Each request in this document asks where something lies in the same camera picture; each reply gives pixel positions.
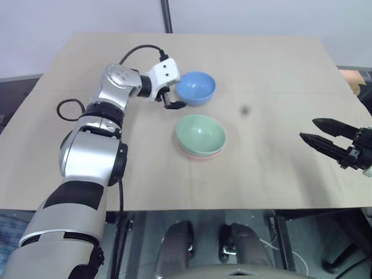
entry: dark spot on table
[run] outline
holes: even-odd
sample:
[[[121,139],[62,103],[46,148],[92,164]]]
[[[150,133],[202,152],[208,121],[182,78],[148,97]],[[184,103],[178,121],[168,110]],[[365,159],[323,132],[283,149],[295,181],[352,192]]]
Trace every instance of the dark spot on table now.
[[[248,106],[243,106],[241,108],[241,113],[243,116],[247,116],[249,114],[249,107]]]

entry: white wall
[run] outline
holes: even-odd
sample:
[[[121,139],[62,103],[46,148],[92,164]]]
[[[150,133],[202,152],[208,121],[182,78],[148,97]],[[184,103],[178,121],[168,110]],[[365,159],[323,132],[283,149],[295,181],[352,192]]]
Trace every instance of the white wall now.
[[[79,31],[163,33],[160,1],[0,1],[0,78],[43,73]]]
[[[174,33],[317,37],[338,66],[372,68],[372,0],[169,0]]]

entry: robotic arm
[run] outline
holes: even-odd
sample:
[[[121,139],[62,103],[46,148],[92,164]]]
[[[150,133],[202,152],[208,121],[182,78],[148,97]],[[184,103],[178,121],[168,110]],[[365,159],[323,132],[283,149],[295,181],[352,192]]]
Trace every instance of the robotic arm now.
[[[172,58],[140,75],[109,65],[100,89],[63,140],[59,166],[62,184],[40,205],[9,258],[3,278],[94,278],[103,264],[100,244],[106,216],[106,192],[122,179],[128,146],[121,142],[130,96],[171,103],[168,86],[180,74]]]
[[[329,118],[316,118],[313,119],[313,123],[321,131],[333,137],[343,136],[353,143],[348,149],[344,149],[319,135],[300,133],[300,137],[308,145],[335,159],[343,169],[347,167],[362,169],[365,176],[372,177],[372,129],[358,129]]]

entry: table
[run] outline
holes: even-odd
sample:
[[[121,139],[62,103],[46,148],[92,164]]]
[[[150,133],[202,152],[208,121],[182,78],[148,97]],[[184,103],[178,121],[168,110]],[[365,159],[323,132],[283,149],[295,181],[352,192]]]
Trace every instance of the table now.
[[[123,127],[129,145],[124,210],[298,209],[372,205],[372,180],[307,146],[299,132],[324,135],[312,119],[356,127],[370,116],[321,43],[314,38],[250,35],[79,33],[57,55],[0,136],[0,208],[35,210],[60,184],[59,145],[74,127],[55,113],[58,102],[87,104],[109,63],[132,47],[155,44],[181,74],[211,74],[217,83],[205,106],[171,111],[130,100]],[[150,69],[158,53],[143,49],[126,65]],[[249,108],[248,115],[242,113]],[[183,116],[200,113],[226,129],[222,154],[185,157],[174,137]],[[346,146],[348,141],[336,139]],[[117,187],[108,210],[117,210]]]

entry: floor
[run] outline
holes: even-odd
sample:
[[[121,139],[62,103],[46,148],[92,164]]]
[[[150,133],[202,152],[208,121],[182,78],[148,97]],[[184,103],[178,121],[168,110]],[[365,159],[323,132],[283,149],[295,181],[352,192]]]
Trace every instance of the floor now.
[[[0,133],[38,80],[30,78],[0,83]]]
[[[141,226],[136,227],[128,235],[124,259],[121,266],[120,279],[153,278],[156,258],[160,243],[166,230],[177,221],[190,220],[195,230],[195,256],[190,260],[189,267],[198,267],[205,264],[220,264],[218,260],[218,232],[223,223],[238,222],[247,224],[256,231],[258,236],[271,242],[272,231],[268,210],[189,210],[189,211],[158,211],[141,212],[139,219]],[[292,249],[302,256],[309,266],[309,275],[318,279],[332,279],[337,274],[328,274],[320,266],[321,259],[333,260],[340,251],[349,245],[346,235],[339,230],[338,225],[327,217],[305,217],[287,222]],[[103,238],[103,250],[106,255],[111,254],[115,227],[106,225]],[[267,248],[270,257],[277,267],[281,266],[280,253]],[[304,274],[303,263],[295,258],[296,270]],[[362,259],[358,254],[352,258],[345,267]],[[230,256],[228,263],[236,260]],[[361,265],[350,272],[343,279],[368,279],[370,267]],[[108,278],[108,264],[101,267],[97,274],[98,279]]]

